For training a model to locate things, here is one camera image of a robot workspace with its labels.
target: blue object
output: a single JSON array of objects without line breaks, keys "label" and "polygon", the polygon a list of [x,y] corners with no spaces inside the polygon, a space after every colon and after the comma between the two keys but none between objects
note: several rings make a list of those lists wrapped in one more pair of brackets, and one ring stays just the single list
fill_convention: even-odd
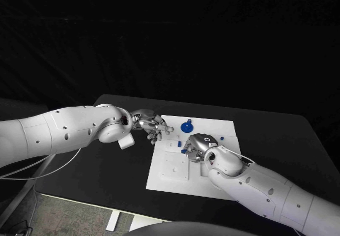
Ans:
[{"label": "blue object", "polygon": [[192,131],[191,120],[188,119],[179,126],[179,129],[184,133],[189,133]]}]

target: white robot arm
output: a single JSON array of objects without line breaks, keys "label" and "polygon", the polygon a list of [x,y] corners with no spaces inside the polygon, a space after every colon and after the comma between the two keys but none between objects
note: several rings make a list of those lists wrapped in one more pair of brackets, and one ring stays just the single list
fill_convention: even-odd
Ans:
[{"label": "white robot arm", "polygon": [[172,131],[149,110],[130,113],[110,104],[66,107],[34,117],[0,121],[0,167],[27,158],[86,147],[93,140],[133,144],[129,131],[143,129],[151,144]]},{"label": "white robot arm", "polygon": [[213,186],[254,214],[306,236],[340,235],[336,205],[303,191],[272,170],[241,161],[210,135],[191,135],[184,149],[189,161],[204,162]]}]

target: robotic hand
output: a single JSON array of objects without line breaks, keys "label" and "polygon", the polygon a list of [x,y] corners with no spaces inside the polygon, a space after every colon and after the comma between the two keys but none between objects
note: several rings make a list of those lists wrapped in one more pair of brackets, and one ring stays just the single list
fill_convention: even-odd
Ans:
[{"label": "robotic hand", "polygon": [[184,149],[191,162],[204,162],[213,186],[254,214],[306,236],[340,235],[336,205],[303,191],[250,159],[241,160],[210,135],[189,135]]},{"label": "robotic hand", "polygon": [[110,104],[66,107],[34,117],[0,121],[0,167],[35,156],[86,147],[93,140],[133,144],[130,130],[143,129],[151,144],[172,128],[151,110],[128,112]]}]

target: table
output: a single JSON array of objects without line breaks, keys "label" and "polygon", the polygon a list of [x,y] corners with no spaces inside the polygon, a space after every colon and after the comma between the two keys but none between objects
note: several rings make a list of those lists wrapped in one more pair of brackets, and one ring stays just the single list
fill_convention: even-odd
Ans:
[{"label": "table", "polygon": [[[340,174],[303,117],[107,94],[93,106],[102,103],[128,111],[145,108],[159,115],[231,120],[241,154],[305,191],[340,205]],[[296,235],[289,227],[254,215],[234,201],[146,190],[153,146],[142,130],[132,131],[132,136],[135,144],[123,150],[117,142],[103,144],[94,140],[68,165],[37,180],[35,190],[166,221],[205,222],[263,236]],[[45,173],[74,153],[57,154]]]}]

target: black curtain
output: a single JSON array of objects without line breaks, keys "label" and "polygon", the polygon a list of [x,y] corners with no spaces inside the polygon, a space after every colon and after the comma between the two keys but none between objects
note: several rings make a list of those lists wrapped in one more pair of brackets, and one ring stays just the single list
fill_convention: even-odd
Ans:
[{"label": "black curtain", "polygon": [[116,94],[302,115],[338,163],[338,9],[1,0],[0,96],[50,110]]}]

